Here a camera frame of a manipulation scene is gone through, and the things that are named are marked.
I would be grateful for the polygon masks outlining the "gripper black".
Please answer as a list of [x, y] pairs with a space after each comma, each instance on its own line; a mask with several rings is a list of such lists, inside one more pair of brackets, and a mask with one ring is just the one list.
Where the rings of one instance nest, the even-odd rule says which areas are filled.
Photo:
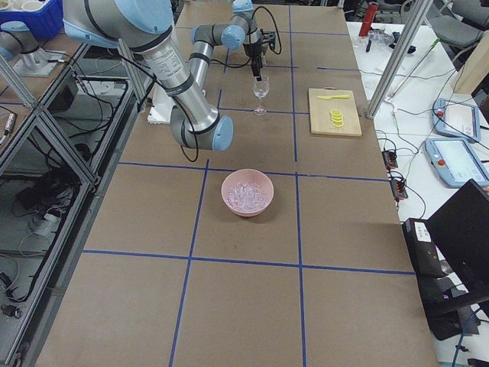
[[251, 61], [251, 70], [257, 81], [262, 81], [261, 69], [264, 55], [268, 50], [276, 50], [275, 31], [254, 31], [249, 34], [243, 43], [244, 51]]

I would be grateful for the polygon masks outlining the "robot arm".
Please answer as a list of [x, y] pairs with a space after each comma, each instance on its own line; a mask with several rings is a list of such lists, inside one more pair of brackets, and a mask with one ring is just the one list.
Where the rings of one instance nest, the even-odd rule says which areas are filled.
[[22, 21], [1, 24], [1, 56], [7, 61], [19, 56], [30, 70], [47, 64], [45, 51]]
[[244, 48], [254, 78], [262, 79], [263, 55], [281, 45], [278, 30], [257, 25], [257, 9], [250, 1], [234, 1], [232, 18], [192, 30], [193, 52], [184, 60], [172, 38], [173, 11], [169, 1], [65, 1], [66, 34], [77, 41], [116, 48], [124, 41], [143, 57], [153, 78], [175, 106], [170, 127], [181, 147], [224, 151], [230, 146], [234, 125], [209, 104], [203, 82], [217, 46]]

